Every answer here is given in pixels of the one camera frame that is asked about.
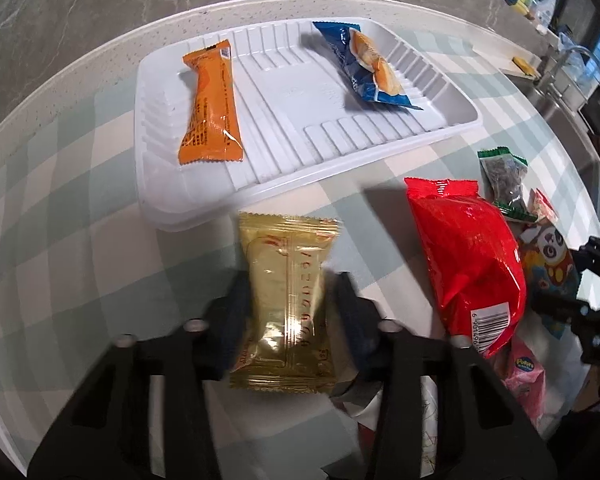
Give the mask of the blue panda walnut packet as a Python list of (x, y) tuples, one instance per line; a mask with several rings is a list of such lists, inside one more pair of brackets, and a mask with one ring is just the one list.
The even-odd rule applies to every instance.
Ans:
[(534, 311), (546, 296), (576, 299), (580, 273), (562, 233), (550, 220), (527, 226), (518, 237), (527, 284), (527, 309)]

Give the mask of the gold snack packet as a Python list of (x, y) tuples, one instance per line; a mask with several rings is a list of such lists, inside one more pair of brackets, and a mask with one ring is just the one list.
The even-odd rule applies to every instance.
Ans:
[(242, 212), (252, 315), (230, 386), (329, 393), (336, 384), (326, 321), (324, 264), (340, 231), (335, 219)]

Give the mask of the pink snack packet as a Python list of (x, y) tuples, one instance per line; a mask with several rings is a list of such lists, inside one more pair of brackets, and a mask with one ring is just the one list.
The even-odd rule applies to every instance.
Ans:
[(544, 413), (545, 370), (524, 341), (514, 335), (495, 356), (494, 370), (535, 428)]

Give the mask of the red snack bag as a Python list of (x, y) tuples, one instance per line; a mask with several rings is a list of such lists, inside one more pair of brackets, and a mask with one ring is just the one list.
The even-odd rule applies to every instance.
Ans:
[(440, 320), (490, 359), (513, 337), (526, 307), (514, 234), (474, 180), (404, 182)]

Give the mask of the green-edged sunflower seed packet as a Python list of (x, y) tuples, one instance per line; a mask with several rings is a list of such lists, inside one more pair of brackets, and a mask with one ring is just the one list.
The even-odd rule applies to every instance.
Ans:
[(528, 162), (514, 155), (506, 146), (480, 150), (477, 157), (489, 181), (494, 206), (507, 220), (534, 223), (538, 217), (528, 211), (522, 194)]

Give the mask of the orange snack bar packet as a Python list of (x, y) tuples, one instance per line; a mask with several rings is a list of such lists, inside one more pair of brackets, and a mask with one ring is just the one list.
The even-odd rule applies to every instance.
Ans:
[(224, 39), (189, 52), (183, 63), (196, 77), (193, 110), (178, 149), (181, 166), (193, 162), (241, 162), (244, 146), (234, 97), (232, 49)]

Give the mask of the blue bread snack packet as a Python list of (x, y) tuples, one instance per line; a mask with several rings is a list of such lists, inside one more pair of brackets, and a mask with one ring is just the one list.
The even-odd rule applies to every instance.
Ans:
[(411, 102), (388, 61), (358, 24), (314, 22), (313, 26), (321, 33), (352, 89), (363, 101), (422, 110)]

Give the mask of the white long snack packet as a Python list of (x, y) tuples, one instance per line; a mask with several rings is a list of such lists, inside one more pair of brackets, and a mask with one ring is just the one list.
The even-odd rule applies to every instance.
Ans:
[(438, 395), (437, 387), (429, 376), (416, 377), (416, 393), (410, 400), (398, 401), (394, 394), (390, 410), (381, 417), (382, 385), (379, 382), (357, 384), (350, 382), (346, 388), (332, 396), (332, 403), (356, 425), (358, 450), (322, 467), (326, 479), (364, 479), (372, 461), (374, 445), (381, 422), (389, 416), (398, 416), (398, 422), (407, 423), (407, 448), (410, 457), (417, 458), (419, 478), (434, 476), (438, 445)]

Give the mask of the green checkered tablecloth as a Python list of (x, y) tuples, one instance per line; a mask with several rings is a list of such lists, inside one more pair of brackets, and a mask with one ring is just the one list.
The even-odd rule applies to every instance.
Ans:
[[(600, 236), (600, 206), (555, 129), (467, 41), (420, 30), (405, 38), (476, 101), (482, 126), (258, 209), (340, 220), (332, 267), (386, 315), (437, 337), (405, 177), (479, 180), (477, 152), (504, 145), (528, 160), (527, 182), (548, 196), (571, 245)], [(223, 295), (242, 256), (231, 218), (178, 233), (143, 220), (132, 94), (125, 81), (84, 100), (0, 170), (0, 423), (23, 464), (112, 337), (169, 333)]]

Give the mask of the chrome faucet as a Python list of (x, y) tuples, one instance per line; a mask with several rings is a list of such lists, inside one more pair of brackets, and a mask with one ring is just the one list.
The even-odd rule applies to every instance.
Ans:
[(580, 44), (560, 44), (556, 52), (556, 58), (547, 58), (547, 69), (535, 89), (542, 96), (554, 92), (570, 110), (580, 110), (600, 88), (600, 59)]

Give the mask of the steel sink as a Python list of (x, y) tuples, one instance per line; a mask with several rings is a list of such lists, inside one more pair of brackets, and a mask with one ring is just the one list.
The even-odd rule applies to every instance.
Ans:
[(594, 148), (588, 125), (579, 113), (572, 112), (551, 93), (542, 94), (528, 77), (506, 77), (539, 112), (558, 137), (584, 183), (594, 210), (600, 217), (600, 155)]

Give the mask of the white plastic tray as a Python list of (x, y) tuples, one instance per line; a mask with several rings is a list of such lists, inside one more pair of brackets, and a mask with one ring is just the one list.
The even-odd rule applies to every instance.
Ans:
[[(363, 101), (312, 18), (239, 26), (170, 44), (140, 62), (134, 153), (140, 211), (178, 232), (300, 186), (482, 123), (470, 97), (414, 44), (377, 22), (358, 26), (396, 74), (409, 107)], [(197, 74), (184, 56), (230, 44), (244, 157), (178, 161)]]

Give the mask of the yellow sponge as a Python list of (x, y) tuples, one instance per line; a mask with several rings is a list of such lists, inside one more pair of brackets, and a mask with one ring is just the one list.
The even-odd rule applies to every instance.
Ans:
[(514, 56), (512, 62), (526, 75), (533, 79), (539, 78), (539, 72), (529, 64), (524, 58)]

